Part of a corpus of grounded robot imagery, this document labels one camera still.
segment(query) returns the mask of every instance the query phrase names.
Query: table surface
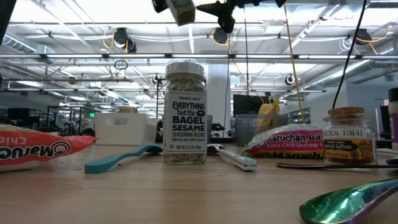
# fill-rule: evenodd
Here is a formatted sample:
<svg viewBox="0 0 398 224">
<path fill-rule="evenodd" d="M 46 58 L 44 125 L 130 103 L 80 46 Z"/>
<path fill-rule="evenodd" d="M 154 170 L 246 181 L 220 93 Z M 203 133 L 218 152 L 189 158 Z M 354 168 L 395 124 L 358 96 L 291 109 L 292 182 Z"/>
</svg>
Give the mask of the table surface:
<svg viewBox="0 0 398 224">
<path fill-rule="evenodd" d="M 86 162 L 132 150 L 91 146 L 32 170 L 0 173 L 0 223 L 304 223 L 302 202 L 398 175 L 393 169 L 280 169 L 276 162 L 322 161 L 266 158 L 256 158 L 256 172 L 243 172 L 219 155 L 205 165 L 169 166 L 151 154 L 84 174 Z M 380 163 L 388 157 L 379 156 Z M 397 204 L 398 194 L 390 196 L 363 223 L 395 223 Z"/>
</svg>

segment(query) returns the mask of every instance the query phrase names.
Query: white jar lid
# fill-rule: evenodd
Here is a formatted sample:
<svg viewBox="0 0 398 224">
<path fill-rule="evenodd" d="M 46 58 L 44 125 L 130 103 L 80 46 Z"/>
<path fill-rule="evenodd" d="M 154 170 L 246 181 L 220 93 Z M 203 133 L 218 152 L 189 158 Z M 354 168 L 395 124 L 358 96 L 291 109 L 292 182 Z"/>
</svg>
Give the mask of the white jar lid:
<svg viewBox="0 0 398 224">
<path fill-rule="evenodd" d="M 168 75 L 176 73 L 200 75 L 205 79 L 205 69 L 197 63 L 175 62 L 166 67 L 166 78 Z"/>
</svg>

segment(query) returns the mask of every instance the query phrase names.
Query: teal spoon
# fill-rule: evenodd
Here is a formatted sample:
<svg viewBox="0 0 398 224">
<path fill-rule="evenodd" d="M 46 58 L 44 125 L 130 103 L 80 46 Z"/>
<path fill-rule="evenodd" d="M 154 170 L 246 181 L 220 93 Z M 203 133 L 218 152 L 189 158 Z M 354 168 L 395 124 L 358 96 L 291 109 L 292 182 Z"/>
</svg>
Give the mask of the teal spoon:
<svg viewBox="0 0 398 224">
<path fill-rule="evenodd" d="M 299 210 L 309 224 L 353 224 L 398 191 L 398 179 L 347 187 L 304 202 Z"/>
<path fill-rule="evenodd" d="M 115 155 L 110 155 L 87 162 L 85 164 L 85 173 L 100 174 L 102 172 L 106 172 L 108 169 L 110 169 L 112 166 L 114 166 L 124 158 L 131 156 L 141 156 L 144 152 L 161 153 L 162 151 L 163 151 L 162 147 L 158 144 L 143 143 L 138 146 L 135 152 L 118 153 Z"/>
</svg>

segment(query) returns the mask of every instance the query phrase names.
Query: yellow bag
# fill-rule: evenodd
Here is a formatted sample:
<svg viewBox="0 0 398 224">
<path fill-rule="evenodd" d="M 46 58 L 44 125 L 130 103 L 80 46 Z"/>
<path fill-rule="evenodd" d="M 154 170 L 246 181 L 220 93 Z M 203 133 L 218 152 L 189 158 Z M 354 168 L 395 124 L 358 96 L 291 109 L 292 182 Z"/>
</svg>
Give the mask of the yellow bag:
<svg viewBox="0 0 398 224">
<path fill-rule="evenodd" d="M 256 134 L 268 131 L 275 127 L 276 121 L 274 119 L 261 119 L 260 115 L 274 115 L 279 114 L 279 99 L 274 99 L 272 104 L 263 104 L 259 110 L 259 116 L 256 121 Z"/>
</svg>

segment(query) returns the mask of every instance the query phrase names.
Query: seasoning jar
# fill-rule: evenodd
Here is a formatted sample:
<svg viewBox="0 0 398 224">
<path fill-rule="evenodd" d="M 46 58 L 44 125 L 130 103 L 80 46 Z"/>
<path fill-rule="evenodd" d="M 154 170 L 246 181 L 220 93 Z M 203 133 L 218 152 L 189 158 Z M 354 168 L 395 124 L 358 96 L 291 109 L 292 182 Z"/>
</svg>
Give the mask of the seasoning jar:
<svg viewBox="0 0 398 224">
<path fill-rule="evenodd" d="M 376 138 L 364 108 L 345 107 L 328 111 L 323 130 L 325 162 L 328 164 L 377 164 Z"/>
<path fill-rule="evenodd" d="M 398 88 L 388 91 L 388 113 L 390 114 L 390 127 L 392 150 L 398 150 Z"/>
<path fill-rule="evenodd" d="M 207 90 L 204 69 L 191 62 L 166 67 L 163 158 L 168 164 L 204 164 L 207 153 Z"/>
</svg>

